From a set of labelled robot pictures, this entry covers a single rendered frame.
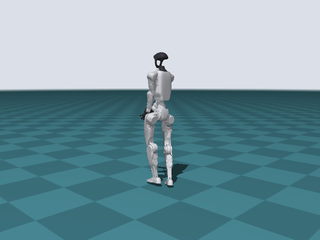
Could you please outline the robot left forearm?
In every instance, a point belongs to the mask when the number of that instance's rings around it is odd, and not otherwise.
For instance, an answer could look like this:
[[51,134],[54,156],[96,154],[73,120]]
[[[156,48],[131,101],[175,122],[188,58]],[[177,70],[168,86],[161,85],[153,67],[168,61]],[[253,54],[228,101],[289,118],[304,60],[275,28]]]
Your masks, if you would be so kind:
[[151,92],[147,92],[147,106],[146,106],[146,111],[147,113],[150,113],[152,107],[153,107],[153,95]]

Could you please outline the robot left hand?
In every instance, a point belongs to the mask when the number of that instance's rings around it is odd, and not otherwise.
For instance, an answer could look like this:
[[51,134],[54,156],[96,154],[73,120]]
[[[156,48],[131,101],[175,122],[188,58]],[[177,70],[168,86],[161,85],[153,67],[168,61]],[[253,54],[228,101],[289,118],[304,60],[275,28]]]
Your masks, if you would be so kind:
[[[145,108],[145,111],[144,111],[143,114],[139,115],[140,117],[142,116],[142,117],[141,117],[141,120],[142,120],[142,119],[145,120],[146,114],[149,114],[148,112],[146,112],[146,109],[147,109],[147,108]],[[150,110],[150,112],[151,112],[151,110]]]

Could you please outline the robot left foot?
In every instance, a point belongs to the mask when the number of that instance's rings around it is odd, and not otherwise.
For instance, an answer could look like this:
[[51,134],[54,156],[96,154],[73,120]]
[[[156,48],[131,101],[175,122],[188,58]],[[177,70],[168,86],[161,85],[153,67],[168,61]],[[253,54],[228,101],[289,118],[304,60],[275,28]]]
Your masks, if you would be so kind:
[[[153,176],[154,177],[154,176]],[[146,181],[147,182],[150,182],[150,183],[156,183],[156,184],[161,184],[162,181],[161,181],[161,178],[160,177],[157,177],[156,178],[150,178],[150,179],[147,179]]]

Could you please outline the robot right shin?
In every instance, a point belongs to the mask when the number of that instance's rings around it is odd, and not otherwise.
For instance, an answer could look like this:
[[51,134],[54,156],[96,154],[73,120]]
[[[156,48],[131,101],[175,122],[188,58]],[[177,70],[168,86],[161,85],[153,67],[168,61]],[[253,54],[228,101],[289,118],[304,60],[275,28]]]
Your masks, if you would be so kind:
[[165,167],[167,170],[167,180],[172,179],[173,154],[172,146],[170,145],[170,154],[164,154]]

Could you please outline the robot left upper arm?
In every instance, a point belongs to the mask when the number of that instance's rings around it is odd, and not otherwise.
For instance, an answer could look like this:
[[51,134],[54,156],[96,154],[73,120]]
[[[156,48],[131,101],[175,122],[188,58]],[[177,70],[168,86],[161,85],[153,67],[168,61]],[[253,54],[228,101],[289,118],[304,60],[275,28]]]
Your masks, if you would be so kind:
[[156,87],[156,82],[155,80],[157,79],[158,73],[157,72],[149,72],[147,74],[147,79],[148,79],[148,87],[149,87],[149,91],[152,93],[152,97],[154,97],[155,95],[155,87]]

